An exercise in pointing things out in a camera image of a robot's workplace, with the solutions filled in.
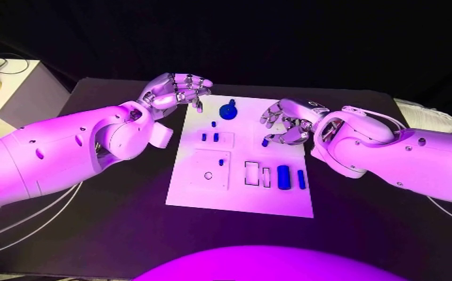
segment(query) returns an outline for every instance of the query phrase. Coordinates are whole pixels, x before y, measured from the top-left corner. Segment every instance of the robotic hand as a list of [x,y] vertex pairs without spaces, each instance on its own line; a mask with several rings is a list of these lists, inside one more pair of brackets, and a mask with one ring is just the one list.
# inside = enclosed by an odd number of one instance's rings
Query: robotic hand
[[172,130],[155,120],[177,105],[202,111],[200,96],[210,80],[162,74],[136,101],[37,122],[0,139],[0,206],[54,193],[99,174],[113,163],[135,158],[146,144],[164,148]]
[[[368,114],[385,118],[387,125]],[[349,178],[371,171],[388,184],[444,201],[452,201],[452,134],[407,129],[392,118],[345,106],[329,110],[313,101],[282,99],[263,112],[260,123],[272,127],[277,117],[285,134],[264,139],[302,144],[313,134],[310,155]]]

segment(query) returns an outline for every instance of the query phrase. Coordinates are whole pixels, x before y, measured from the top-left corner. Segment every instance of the blue object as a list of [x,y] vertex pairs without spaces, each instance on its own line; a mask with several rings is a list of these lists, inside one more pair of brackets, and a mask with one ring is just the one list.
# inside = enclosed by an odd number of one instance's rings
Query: blue object
[[218,109],[218,116],[224,120],[231,120],[237,115],[236,101],[231,99],[225,105]]
[[302,170],[297,170],[296,173],[297,173],[299,188],[300,188],[302,190],[305,190],[305,189],[306,189],[306,183],[303,182],[303,171],[302,171]]
[[286,165],[277,166],[277,188],[289,190],[289,167]]

